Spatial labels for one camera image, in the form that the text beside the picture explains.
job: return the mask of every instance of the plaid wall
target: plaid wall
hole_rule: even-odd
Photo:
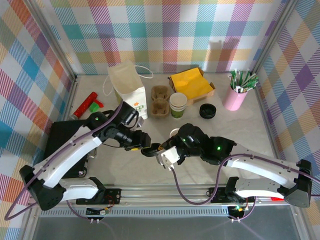
[[[42,160],[71,80],[22,0],[0,0],[0,240],[15,240],[23,215],[4,221],[23,188],[19,170]],[[29,194],[14,212],[23,209]]]
[[[286,0],[37,2],[73,69],[106,74],[127,59],[155,73],[247,69]]]
[[[320,1],[300,0],[258,73],[282,159],[312,162],[320,179]],[[320,186],[313,182],[313,194]],[[320,239],[320,199],[307,209]]]

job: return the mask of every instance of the cardboard tray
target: cardboard tray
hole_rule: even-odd
[[[200,67],[198,67],[198,69],[199,69],[199,72],[201,73],[201,75],[204,76],[205,72],[204,72]],[[176,89],[175,89],[175,86],[174,86],[174,82],[172,81],[171,76],[169,76],[168,79],[169,79],[169,85],[170,85],[170,87],[172,87],[173,91],[176,92]],[[208,92],[208,93],[206,93],[206,94],[203,94],[203,95],[194,97],[194,98],[192,98],[192,99],[189,99],[189,100],[186,102],[186,105],[187,105],[187,106],[190,106],[190,105],[192,105],[192,104],[194,104],[194,103],[197,103],[197,102],[199,102],[199,101],[201,101],[201,100],[204,100],[204,99],[206,99],[206,98],[212,97],[212,96],[215,94],[216,87],[215,87],[215,85],[214,85],[212,82],[210,82],[209,85],[212,87],[212,91],[210,91],[210,92]]]

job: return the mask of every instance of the paper bag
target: paper bag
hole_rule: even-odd
[[[135,65],[126,60],[108,68],[110,81],[118,102],[121,99],[139,112],[143,119],[148,118],[146,90]]]

